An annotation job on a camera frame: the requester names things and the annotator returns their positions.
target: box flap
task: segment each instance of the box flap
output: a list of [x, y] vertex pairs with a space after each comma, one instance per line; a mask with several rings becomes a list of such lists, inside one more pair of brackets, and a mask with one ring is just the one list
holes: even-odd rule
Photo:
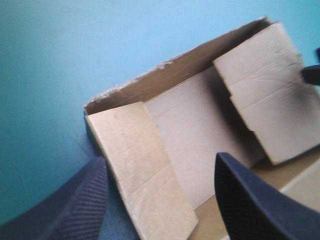
[[320, 143], [320, 98], [301, 58], [274, 23], [214, 61], [244, 122], [274, 164]]
[[86, 117], [142, 240], [186, 240], [198, 220], [142, 102]]

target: torn cardboard edge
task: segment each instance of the torn cardboard edge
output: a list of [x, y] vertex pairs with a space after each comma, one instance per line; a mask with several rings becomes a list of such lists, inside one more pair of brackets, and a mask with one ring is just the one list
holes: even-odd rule
[[152, 70], [93, 97], [84, 105], [85, 115], [146, 102], [212, 66], [212, 60], [233, 49], [270, 25], [264, 16], [218, 38], [167, 60]]

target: textured plastic surface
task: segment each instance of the textured plastic surface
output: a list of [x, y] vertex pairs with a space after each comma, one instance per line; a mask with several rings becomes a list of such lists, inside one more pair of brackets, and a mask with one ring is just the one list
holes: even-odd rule
[[107, 206], [107, 170], [90, 161], [56, 192], [0, 227], [1, 240], [96, 240]]
[[320, 239], [319, 213], [283, 195], [230, 154], [217, 154], [214, 182], [231, 240]]

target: cardboard box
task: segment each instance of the cardboard box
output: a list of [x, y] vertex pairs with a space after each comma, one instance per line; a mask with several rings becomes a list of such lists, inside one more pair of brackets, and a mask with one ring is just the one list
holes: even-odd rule
[[142, 240], [226, 238], [214, 197], [217, 152], [229, 152], [247, 167], [254, 165], [253, 171], [278, 189], [320, 157], [315, 148], [286, 164], [270, 165], [212, 64], [273, 26], [260, 18], [84, 106]]

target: cardboard box wall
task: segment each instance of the cardboard box wall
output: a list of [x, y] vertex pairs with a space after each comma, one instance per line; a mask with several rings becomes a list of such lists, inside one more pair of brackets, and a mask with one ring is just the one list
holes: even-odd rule
[[[266, 156], [212, 61], [269, 25], [265, 17], [251, 22], [85, 106], [88, 124], [141, 239], [186, 239], [197, 224], [196, 208], [200, 222], [190, 239], [226, 235], [212, 197], [215, 152], [230, 152], [248, 167]], [[289, 165], [295, 174], [312, 161], [298, 162], [303, 164]], [[283, 184], [294, 177], [286, 171], [282, 175]]]

